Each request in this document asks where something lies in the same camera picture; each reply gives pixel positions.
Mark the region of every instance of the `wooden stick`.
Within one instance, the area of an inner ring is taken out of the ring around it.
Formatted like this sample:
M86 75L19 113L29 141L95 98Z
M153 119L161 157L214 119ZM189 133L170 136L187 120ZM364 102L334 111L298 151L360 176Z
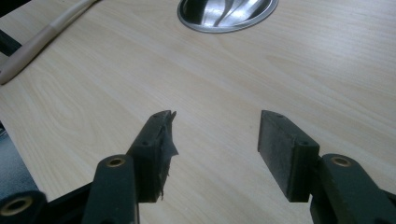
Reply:
M82 9L90 7L97 0L81 0L66 10L55 21L48 24L32 39L13 53L0 70L0 84L4 85L14 78L42 50L66 24Z

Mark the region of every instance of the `light wood grain surface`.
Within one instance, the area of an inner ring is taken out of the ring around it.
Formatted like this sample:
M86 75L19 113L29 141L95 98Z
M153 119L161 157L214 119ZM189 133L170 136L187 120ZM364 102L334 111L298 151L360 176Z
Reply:
M0 28L24 43L75 2L33 0ZM180 155L142 223L312 222L257 152L262 109L396 192L395 1L280 0L225 35L186 28L177 4L102 0L0 88L0 120L50 200L92 181L165 109Z

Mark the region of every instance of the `wooden table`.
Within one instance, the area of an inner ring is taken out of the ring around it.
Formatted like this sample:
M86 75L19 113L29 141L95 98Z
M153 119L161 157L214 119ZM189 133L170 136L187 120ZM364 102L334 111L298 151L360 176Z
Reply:
M75 2L33 0L0 28L24 43ZM102 0L0 88L0 120L50 200L92 181L165 109L180 155L142 223L311 222L257 152L262 109L396 192L395 1L280 0L225 35L186 28L177 4Z

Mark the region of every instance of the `metal bowl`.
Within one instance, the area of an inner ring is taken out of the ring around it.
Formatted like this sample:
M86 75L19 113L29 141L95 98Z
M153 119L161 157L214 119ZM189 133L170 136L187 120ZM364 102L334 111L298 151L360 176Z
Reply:
M227 33L267 18L278 0L182 0L177 15L183 24L204 33Z

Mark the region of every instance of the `metal screw hole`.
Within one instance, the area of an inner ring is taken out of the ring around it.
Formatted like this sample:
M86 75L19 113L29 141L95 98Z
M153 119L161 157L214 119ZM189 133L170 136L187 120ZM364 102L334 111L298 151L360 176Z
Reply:
M109 161L107 163L108 167L117 167L117 166L121 166L125 163L125 159L122 158L114 158L113 160Z
M332 163L344 167L349 167L352 165L352 163L349 160L342 157L332 157Z
M31 196L14 199L1 208L0 215L4 217L17 215L32 205L32 203L33 199Z

